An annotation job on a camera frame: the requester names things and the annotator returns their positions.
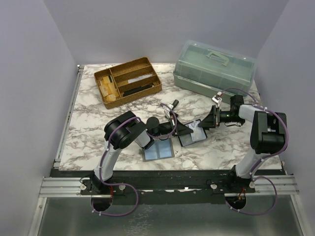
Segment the grey card holder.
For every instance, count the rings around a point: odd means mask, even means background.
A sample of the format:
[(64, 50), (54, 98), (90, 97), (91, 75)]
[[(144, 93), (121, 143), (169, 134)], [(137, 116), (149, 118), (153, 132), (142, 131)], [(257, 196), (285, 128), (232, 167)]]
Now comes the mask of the grey card holder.
[(155, 140), (149, 149), (142, 150), (142, 157), (144, 162), (175, 157), (171, 139)]

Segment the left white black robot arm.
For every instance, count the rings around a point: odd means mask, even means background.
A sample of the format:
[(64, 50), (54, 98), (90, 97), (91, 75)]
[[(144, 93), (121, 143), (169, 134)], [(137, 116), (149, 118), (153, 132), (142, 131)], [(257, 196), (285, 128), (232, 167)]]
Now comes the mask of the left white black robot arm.
[(157, 117), (150, 117), (143, 122), (133, 112), (128, 111), (111, 121), (104, 128), (105, 151), (100, 158), (91, 186), (98, 194), (109, 189), (114, 166), (123, 149), (136, 142), (142, 149), (149, 149), (155, 139), (164, 140), (171, 136), (182, 136), (193, 133), (193, 130), (177, 120), (176, 114), (170, 115), (167, 122), (161, 123)]

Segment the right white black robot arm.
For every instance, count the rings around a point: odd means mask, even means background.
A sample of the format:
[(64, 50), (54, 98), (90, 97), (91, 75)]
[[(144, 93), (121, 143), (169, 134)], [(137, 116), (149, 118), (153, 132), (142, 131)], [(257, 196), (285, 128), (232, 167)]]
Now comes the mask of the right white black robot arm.
[(221, 123), (243, 125), (246, 121), (252, 124), (251, 149), (245, 157), (229, 171), (227, 189), (233, 193), (249, 184), (252, 177), (265, 160), (284, 152), (288, 146), (287, 117), (285, 113), (275, 113), (259, 105), (244, 103), (241, 95), (230, 98), (230, 110), (220, 109), (221, 93), (212, 98), (215, 105), (209, 114), (198, 125), (209, 130)]

